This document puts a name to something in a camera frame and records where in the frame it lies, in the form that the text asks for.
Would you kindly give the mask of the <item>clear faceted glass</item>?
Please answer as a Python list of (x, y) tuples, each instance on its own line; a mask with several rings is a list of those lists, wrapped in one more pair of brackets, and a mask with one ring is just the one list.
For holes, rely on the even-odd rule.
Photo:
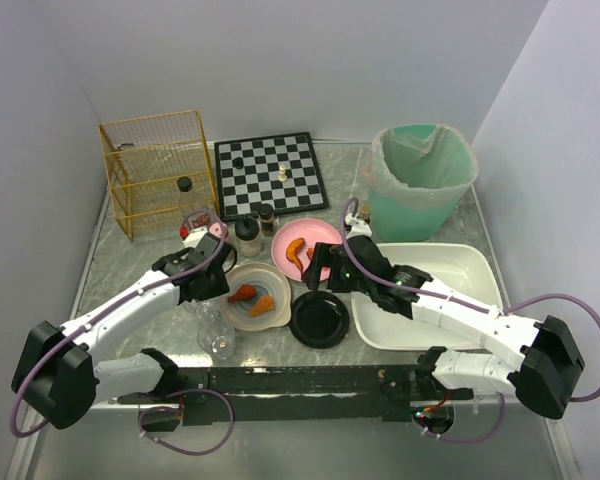
[(216, 302), (211, 300), (185, 302), (183, 308), (194, 320), (202, 324), (213, 322), (219, 315)]

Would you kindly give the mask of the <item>beige bowl with handles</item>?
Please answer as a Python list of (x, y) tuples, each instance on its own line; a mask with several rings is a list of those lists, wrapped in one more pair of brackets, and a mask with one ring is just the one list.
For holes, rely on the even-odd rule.
[(291, 319), (291, 288), (286, 277), (265, 263), (234, 267), (226, 276), (229, 293), (217, 299), (220, 313), (238, 330), (261, 332)]

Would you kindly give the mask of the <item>clear drinking glass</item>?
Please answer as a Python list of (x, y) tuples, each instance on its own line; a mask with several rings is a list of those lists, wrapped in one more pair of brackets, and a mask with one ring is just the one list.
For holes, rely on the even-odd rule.
[(215, 319), (199, 327), (197, 341), (214, 360), (227, 360), (235, 352), (235, 329), (226, 321)]

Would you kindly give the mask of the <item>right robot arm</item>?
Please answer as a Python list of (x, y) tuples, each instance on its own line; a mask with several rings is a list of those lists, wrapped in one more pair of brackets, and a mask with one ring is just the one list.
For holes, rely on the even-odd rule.
[(561, 319), (507, 315), (423, 270), (392, 264), (367, 236), (342, 245), (317, 243), (303, 283), (317, 289), (324, 269), (331, 291), (362, 293), (388, 313), (451, 332), (480, 348), (478, 354), (430, 349), (431, 374), (445, 389), (513, 395), (540, 416), (563, 417), (585, 362)]

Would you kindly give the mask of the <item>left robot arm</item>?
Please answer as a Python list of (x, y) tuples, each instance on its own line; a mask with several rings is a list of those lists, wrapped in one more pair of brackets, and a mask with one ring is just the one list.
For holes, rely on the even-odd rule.
[(11, 388), (44, 424), (65, 429), (112, 398), (175, 390), (178, 367), (155, 348), (124, 359), (108, 354), (134, 331), (177, 306), (229, 291), (224, 264), (233, 247), (211, 233), (192, 247), (160, 257), (135, 283), (100, 307), (60, 326), (47, 321), (29, 332)]

